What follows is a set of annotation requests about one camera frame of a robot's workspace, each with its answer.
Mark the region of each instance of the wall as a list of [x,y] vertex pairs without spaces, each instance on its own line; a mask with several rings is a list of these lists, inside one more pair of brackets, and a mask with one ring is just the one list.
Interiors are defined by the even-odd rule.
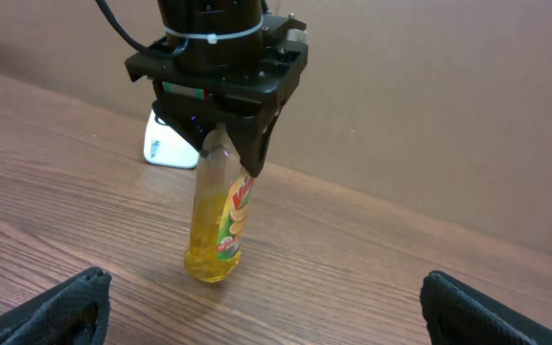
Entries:
[[[110,3],[161,34],[154,2]],[[268,160],[552,252],[552,1],[271,5],[309,24],[310,64]],[[1,73],[144,117],[131,53],[93,1],[0,0]]]

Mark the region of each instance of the zip tie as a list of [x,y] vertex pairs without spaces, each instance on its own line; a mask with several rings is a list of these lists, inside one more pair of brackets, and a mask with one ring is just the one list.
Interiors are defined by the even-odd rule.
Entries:
[[252,27],[248,30],[244,30],[243,32],[234,33],[234,34],[183,34],[183,33],[179,33],[178,31],[175,31],[171,28],[168,28],[166,25],[163,25],[163,29],[165,30],[166,33],[168,33],[170,35],[177,36],[177,37],[190,38],[190,39],[205,39],[210,44],[217,44],[217,42],[220,39],[239,38],[239,37],[244,37],[246,35],[253,34],[254,32],[261,29],[263,24],[264,24],[264,17],[262,16],[261,21],[256,26],[254,26],[254,27]]

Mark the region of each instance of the transparent bottle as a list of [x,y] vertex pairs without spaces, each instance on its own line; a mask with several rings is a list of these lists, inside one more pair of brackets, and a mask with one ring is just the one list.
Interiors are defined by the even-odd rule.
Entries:
[[240,261],[240,239],[254,183],[224,125],[203,142],[197,162],[186,270],[204,282],[225,278]]

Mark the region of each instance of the bottle label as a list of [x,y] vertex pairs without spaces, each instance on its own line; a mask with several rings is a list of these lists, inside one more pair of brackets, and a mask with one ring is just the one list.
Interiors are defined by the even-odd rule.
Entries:
[[231,186],[218,227],[217,259],[229,260],[240,249],[240,239],[248,213],[248,200],[255,178],[248,172]]

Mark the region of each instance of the wooden table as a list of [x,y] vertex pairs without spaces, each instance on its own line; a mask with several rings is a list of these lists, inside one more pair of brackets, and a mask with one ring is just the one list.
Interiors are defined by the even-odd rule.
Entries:
[[98,265],[110,344],[427,344],[441,269],[552,329],[551,255],[269,164],[241,264],[195,281],[195,173],[145,163],[145,124],[0,76],[0,314]]

